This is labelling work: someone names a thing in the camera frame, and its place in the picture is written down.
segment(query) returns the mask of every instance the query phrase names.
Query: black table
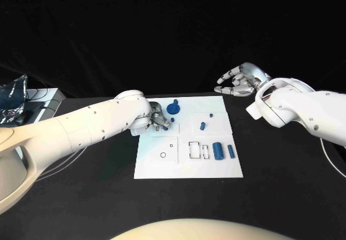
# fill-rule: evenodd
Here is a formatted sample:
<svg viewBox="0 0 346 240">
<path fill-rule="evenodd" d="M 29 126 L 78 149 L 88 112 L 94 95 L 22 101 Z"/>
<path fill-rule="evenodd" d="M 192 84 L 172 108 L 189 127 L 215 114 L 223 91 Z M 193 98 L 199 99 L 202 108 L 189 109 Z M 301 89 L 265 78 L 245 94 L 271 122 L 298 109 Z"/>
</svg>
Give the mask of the black table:
<svg viewBox="0 0 346 240">
<path fill-rule="evenodd" d="M 66 99 L 56 114 L 107 99 Z M 134 179 L 138 136 L 125 131 L 35 183 L 0 215 L 0 239 L 107 240 L 177 218 L 244 223 L 301 240 L 345 239 L 346 179 L 326 159 L 320 139 L 296 122 L 275 128 L 262 118 L 254 120 L 245 110 L 254 97 L 223 95 L 223 101 L 244 178 Z M 333 145 L 326 147 L 337 158 Z"/>
</svg>

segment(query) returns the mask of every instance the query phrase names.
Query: blue object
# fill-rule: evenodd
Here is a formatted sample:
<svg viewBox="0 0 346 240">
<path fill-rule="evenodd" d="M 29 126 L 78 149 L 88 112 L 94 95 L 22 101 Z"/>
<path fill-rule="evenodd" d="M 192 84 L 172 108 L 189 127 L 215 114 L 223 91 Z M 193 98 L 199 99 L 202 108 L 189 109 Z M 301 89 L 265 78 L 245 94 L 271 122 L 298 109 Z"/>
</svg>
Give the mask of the blue object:
<svg viewBox="0 0 346 240">
<path fill-rule="evenodd" d="M 223 159 L 223 152 L 222 152 L 222 144 L 219 142 L 215 142 L 212 144 L 212 150 L 213 150 L 215 160 L 222 160 Z"/>
<path fill-rule="evenodd" d="M 173 103 L 167 106 L 167 113 L 174 115 L 180 111 L 179 101 L 174 99 Z"/>
<path fill-rule="evenodd" d="M 228 145 L 226 147 L 228 147 L 228 151 L 229 151 L 229 156 L 231 156 L 232 159 L 235 159 L 236 157 L 235 157 L 232 145 Z"/>
<path fill-rule="evenodd" d="M 202 122 L 202 123 L 200 123 L 200 128 L 199 128 L 199 129 L 203 131 L 203 130 L 205 130 L 205 127 L 206 127 L 206 123 Z"/>
</svg>

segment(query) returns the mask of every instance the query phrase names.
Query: white cable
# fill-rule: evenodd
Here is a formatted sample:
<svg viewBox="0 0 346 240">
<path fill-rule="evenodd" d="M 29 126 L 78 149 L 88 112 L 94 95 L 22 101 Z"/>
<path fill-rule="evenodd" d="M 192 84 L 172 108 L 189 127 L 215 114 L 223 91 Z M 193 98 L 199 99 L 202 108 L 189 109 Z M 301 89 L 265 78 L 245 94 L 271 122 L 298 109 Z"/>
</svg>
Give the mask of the white cable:
<svg viewBox="0 0 346 240">
<path fill-rule="evenodd" d="M 323 144 L 323 139 L 320 138 L 320 145 L 321 145 L 321 149 L 323 149 L 323 152 L 324 152 L 324 155 L 326 155 L 326 159 L 329 160 L 333 168 L 336 169 L 336 171 L 342 174 L 342 176 L 346 178 L 346 175 L 342 173 L 342 171 L 337 169 L 336 165 L 332 163 L 330 161 L 330 157 L 327 155 L 327 152 L 326 152 L 326 149 L 324 149 L 324 144 Z"/>
<path fill-rule="evenodd" d="M 45 171 L 39 176 L 42 177 L 43 175 L 46 175 L 48 173 L 50 173 L 55 169 L 58 169 L 68 161 L 69 159 L 78 154 L 78 151 L 74 152 L 74 154 L 68 157 L 68 159 L 52 169 L 49 169 L 48 171 Z"/>
<path fill-rule="evenodd" d="M 43 176 L 42 178 L 37 178 L 35 182 L 37 182 L 37 181 L 40 181 L 42 179 L 50 177 L 50 176 L 55 175 L 59 171 L 62 171 L 62 170 L 74 163 L 74 161 L 78 159 L 78 157 L 82 155 L 82 153 L 84 153 L 84 151 L 85 151 L 87 148 L 88 148 L 88 147 L 84 148 L 84 150 L 81 151 L 79 155 L 75 157 L 75 159 L 71 161 L 71 163 L 69 163 L 62 169 L 59 169 L 59 170 L 58 170 L 56 172 L 53 172 L 52 174 Z"/>
</svg>

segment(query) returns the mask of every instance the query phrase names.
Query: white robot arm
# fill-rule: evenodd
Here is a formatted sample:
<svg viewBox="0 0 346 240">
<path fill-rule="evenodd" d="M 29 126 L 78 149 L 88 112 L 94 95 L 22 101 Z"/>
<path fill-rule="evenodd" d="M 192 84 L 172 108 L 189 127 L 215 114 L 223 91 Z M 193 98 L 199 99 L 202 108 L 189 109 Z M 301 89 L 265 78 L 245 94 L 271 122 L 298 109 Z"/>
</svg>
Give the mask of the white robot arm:
<svg viewBox="0 0 346 240">
<path fill-rule="evenodd" d="M 319 138 L 346 146 L 346 94 L 314 89 L 294 78 L 275 78 L 249 62 L 225 74 L 218 84 L 232 77 L 235 87 L 215 87 L 215 91 L 235 96 L 255 93 L 247 111 L 258 119 L 281 128 L 298 122 Z"/>
<path fill-rule="evenodd" d="M 170 128 L 160 104 L 148 102 L 140 91 L 130 90 L 115 99 L 45 121 L 0 128 L 0 214 L 20 200 L 56 160 L 127 129 L 134 136 L 144 133 L 148 125 Z"/>
</svg>

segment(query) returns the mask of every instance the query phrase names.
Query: small blue cylinder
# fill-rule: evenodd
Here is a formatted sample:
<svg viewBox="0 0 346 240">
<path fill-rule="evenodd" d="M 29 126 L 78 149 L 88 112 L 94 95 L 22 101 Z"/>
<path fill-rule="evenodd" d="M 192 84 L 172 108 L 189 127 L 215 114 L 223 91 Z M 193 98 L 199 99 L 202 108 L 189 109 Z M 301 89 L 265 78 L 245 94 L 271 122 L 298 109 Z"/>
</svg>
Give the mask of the small blue cylinder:
<svg viewBox="0 0 346 240">
<path fill-rule="evenodd" d="M 205 130 L 205 127 L 206 127 L 206 123 L 202 122 L 202 123 L 200 123 L 200 128 L 199 128 L 199 129 L 203 131 L 203 130 Z"/>
<path fill-rule="evenodd" d="M 222 152 L 222 144 L 219 142 L 215 142 L 212 144 L 212 150 L 213 150 L 215 160 L 222 160 L 223 159 L 223 152 Z"/>
<path fill-rule="evenodd" d="M 232 159 L 235 159 L 236 157 L 235 157 L 232 145 L 228 145 L 226 147 L 228 147 L 228 151 L 229 151 L 229 156 L 231 156 Z"/>
</svg>

